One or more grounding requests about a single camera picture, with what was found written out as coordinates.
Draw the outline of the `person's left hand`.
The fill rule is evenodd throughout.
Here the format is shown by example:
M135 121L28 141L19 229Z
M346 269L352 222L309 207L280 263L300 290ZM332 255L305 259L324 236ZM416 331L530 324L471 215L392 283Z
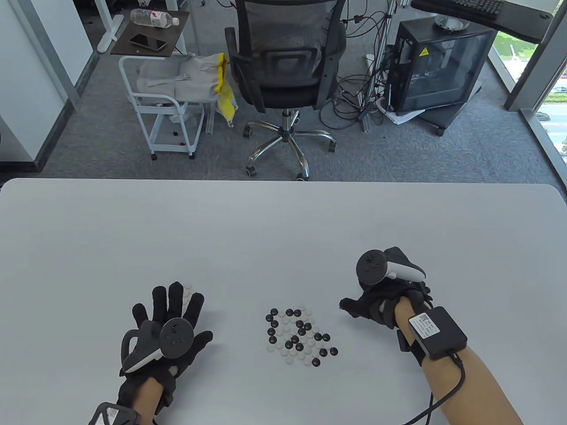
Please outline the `person's left hand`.
M204 295L195 292L183 310L184 287L180 282L172 283L168 289L156 286L152 290L152 320L162 328L166 322L183 318L196 327L204 304ZM154 418L166 407L170 407L176 390L176 380L182 376L201 352L213 339L211 331L204 331L194 337L191 347L176 359L153 360L139 370L127 374L119 389L117 404L134 409L140 424L152 424Z

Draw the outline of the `person's right hand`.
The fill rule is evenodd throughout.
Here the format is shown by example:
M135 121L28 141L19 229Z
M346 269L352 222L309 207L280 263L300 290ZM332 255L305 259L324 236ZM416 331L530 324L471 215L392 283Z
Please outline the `person's right hand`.
M353 318L363 317L394 329L399 328L395 309L403 297L410 301L417 314L425 312L427 305L433 305L431 288L425 282L385 278L376 285L363 287L363 294L357 300L340 300L339 307Z

